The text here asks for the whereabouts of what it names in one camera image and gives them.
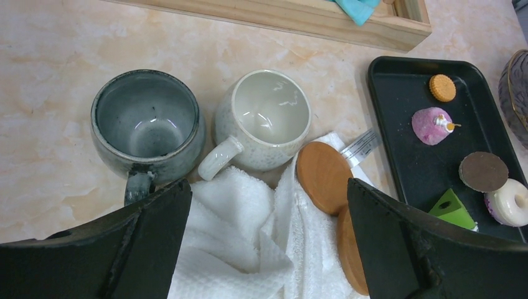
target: mug rim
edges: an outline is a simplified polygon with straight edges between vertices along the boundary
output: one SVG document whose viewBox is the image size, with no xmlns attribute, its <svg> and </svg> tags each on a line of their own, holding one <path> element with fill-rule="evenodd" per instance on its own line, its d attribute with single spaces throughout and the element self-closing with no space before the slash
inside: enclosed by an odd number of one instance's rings
<svg viewBox="0 0 528 299">
<path fill-rule="evenodd" d="M 101 134 L 101 131 L 99 130 L 99 126 L 98 126 L 97 118 L 96 118 L 96 111 L 97 111 L 99 100 L 101 99 L 102 93 L 105 90 L 107 90 L 110 85 L 114 84 L 116 81 L 122 80 L 125 77 L 130 77 L 130 76 L 136 75 L 136 74 L 156 74 L 156 75 L 161 75 L 161 76 L 167 77 L 170 81 L 173 81 L 174 83 L 177 83 L 181 87 L 183 87 L 183 89 L 190 95 L 191 102 L 192 102 L 192 107 L 194 109 L 194 123 L 192 125 L 192 130 L 191 130 L 191 133 L 189 134 L 189 136 L 187 136 L 185 141 L 181 145 L 179 145 L 174 151 L 171 151 L 171 152 L 166 153 L 166 154 L 161 155 L 161 156 L 150 157 L 150 158 L 132 156 L 130 154 L 126 154 L 126 153 L 118 150 L 113 145 L 111 145 L 106 140 L 106 138 Z M 174 77 L 174 76 L 172 76 L 172 75 L 170 75 L 170 74 L 168 74 L 166 72 L 162 72 L 160 70 L 153 70 L 153 69 L 129 70 L 127 72 L 124 72 L 122 74 L 119 74 L 119 75 L 113 77 L 106 84 L 104 84 L 101 89 L 99 89 L 99 91 L 95 95 L 95 98 L 93 99 L 92 109 L 90 110 L 90 122 L 92 123 L 92 131 L 93 131 L 94 135 L 97 137 L 97 140 L 107 150 L 111 151 L 113 154 L 115 154 L 115 155 L 117 155 L 117 156 L 119 156 L 119 157 L 121 157 L 123 159 L 127 159 L 129 161 L 135 162 L 135 163 L 153 163 L 153 162 L 165 161 L 165 160 L 167 160 L 169 158 L 172 158 L 173 156 L 177 155 L 178 153 L 180 153 L 194 139 L 196 133 L 198 132 L 199 120 L 200 120 L 200 109 L 199 109 L 199 106 L 198 106 L 198 102 L 196 100 L 196 97 L 195 97 L 194 93 L 189 89 L 189 87 L 185 83 L 183 83 L 181 80 L 179 80 L 178 78 L 176 78 L 176 77 Z"/>
<path fill-rule="evenodd" d="M 307 122 L 306 128 L 304 128 L 303 132 L 299 136 L 297 136 L 295 139 L 290 140 L 290 141 L 285 142 L 285 143 L 270 143 L 270 142 L 263 141 L 263 140 L 255 137 L 255 136 L 253 136 L 253 134 L 249 133 L 249 131 L 246 130 L 244 128 L 244 126 L 242 125 L 242 122 L 238 119 L 237 114 L 235 112 L 236 111 L 235 110 L 235 96 L 237 94 L 238 88 L 240 87 L 242 82 L 244 82 L 247 78 L 251 77 L 252 75 L 260 74 L 260 73 L 271 73 L 273 75 L 278 75 L 280 77 L 283 77 L 284 79 L 286 79 L 287 81 L 292 83 L 301 92 L 301 95 L 303 96 L 303 99 L 306 102 L 306 106 L 308 107 L 308 122 Z M 231 113 L 233 114 L 233 117 L 235 118 L 235 122 L 238 125 L 238 127 L 244 132 L 244 134 L 249 136 L 253 141 L 255 141 L 257 143 L 260 143 L 262 145 L 265 145 L 265 146 L 286 146 L 286 145 L 290 145 L 290 144 L 293 144 L 293 143 L 297 143 L 297 142 L 301 141 L 302 139 L 304 139 L 304 137 L 306 137 L 306 135 L 308 134 L 308 131 L 310 129 L 310 126 L 311 126 L 312 110 L 311 110 L 311 107 L 310 107 L 310 102 L 308 101 L 308 97 L 304 93 L 304 90 L 292 78 L 290 78 L 287 75 L 285 75 L 285 74 L 283 74 L 283 73 L 281 73 L 279 71 L 276 71 L 276 70 L 259 69 L 259 70 L 254 70 L 254 71 L 251 71 L 251 72 L 245 74 L 235 84 L 235 87 L 233 88 L 233 93 L 231 94 L 230 101 L 231 101 L 231 103 L 230 103 L 231 104 Z"/>
</svg>

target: speckled mug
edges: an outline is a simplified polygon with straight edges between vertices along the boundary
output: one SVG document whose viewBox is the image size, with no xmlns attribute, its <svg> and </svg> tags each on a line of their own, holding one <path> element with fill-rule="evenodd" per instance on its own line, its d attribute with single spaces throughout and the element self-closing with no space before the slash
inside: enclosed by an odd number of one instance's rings
<svg viewBox="0 0 528 299">
<path fill-rule="evenodd" d="M 310 105 L 297 83 L 274 70 L 250 72 L 218 106 L 213 134 L 218 146 L 198 174 L 210 181 L 231 160 L 245 170 L 277 168 L 302 147 L 310 123 Z"/>
<path fill-rule="evenodd" d="M 205 120 L 196 98 L 177 78 L 132 70 L 110 80 L 92 104 L 92 140 L 99 157 L 128 178 L 125 205 L 155 184 L 190 172 L 205 145 Z"/>
</svg>

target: white towel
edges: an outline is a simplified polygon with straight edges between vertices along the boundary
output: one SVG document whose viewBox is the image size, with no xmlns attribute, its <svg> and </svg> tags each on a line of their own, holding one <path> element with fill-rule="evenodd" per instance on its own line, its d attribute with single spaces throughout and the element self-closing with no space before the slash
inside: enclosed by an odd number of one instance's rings
<svg viewBox="0 0 528 299">
<path fill-rule="evenodd" d="M 334 132 L 317 139 L 337 150 Z M 346 280 L 336 221 L 295 177 L 297 155 L 276 191 L 231 166 L 191 186 L 193 199 L 168 298 L 368 298 Z M 372 184 L 359 166 L 354 177 Z"/>
</svg>

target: white frosted donut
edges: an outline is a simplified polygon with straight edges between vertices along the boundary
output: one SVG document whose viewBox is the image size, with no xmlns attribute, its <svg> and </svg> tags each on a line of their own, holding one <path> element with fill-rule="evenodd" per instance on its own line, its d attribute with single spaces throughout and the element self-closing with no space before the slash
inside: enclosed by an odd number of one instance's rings
<svg viewBox="0 0 528 299">
<path fill-rule="evenodd" d="M 498 223 L 513 227 L 528 224 L 528 189 L 520 182 L 508 179 L 499 190 L 486 193 L 484 199 Z"/>
</svg>

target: purple glass bowl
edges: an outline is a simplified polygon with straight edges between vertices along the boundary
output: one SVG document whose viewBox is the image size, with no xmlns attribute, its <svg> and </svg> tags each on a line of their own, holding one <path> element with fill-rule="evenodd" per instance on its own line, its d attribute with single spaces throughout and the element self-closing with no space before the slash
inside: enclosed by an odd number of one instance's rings
<svg viewBox="0 0 528 299">
<path fill-rule="evenodd" d="M 499 81 L 499 102 L 506 123 L 528 149 L 528 50 L 517 51 Z"/>
</svg>

